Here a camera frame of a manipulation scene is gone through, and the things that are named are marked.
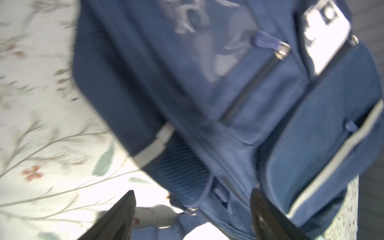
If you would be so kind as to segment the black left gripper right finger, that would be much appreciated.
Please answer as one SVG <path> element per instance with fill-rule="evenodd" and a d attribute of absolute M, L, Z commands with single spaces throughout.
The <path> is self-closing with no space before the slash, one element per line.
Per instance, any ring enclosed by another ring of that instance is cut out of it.
<path fill-rule="evenodd" d="M 308 240 L 299 228 L 258 190 L 253 189 L 250 209 L 258 240 Z"/>

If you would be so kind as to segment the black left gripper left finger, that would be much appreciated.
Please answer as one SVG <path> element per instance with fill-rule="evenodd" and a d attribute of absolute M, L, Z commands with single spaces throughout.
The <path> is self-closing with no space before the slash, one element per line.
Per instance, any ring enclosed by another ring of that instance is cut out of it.
<path fill-rule="evenodd" d="M 136 209 L 134 191 L 128 191 L 79 240 L 129 240 Z"/>

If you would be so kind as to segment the navy blue backpack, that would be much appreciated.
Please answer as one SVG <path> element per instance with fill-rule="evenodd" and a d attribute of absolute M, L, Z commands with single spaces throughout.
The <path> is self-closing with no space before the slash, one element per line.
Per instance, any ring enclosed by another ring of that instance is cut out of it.
<path fill-rule="evenodd" d="M 309 240 L 384 143 L 382 81 L 345 1 L 81 1 L 73 74 L 182 213 L 257 240 L 258 189 Z"/>

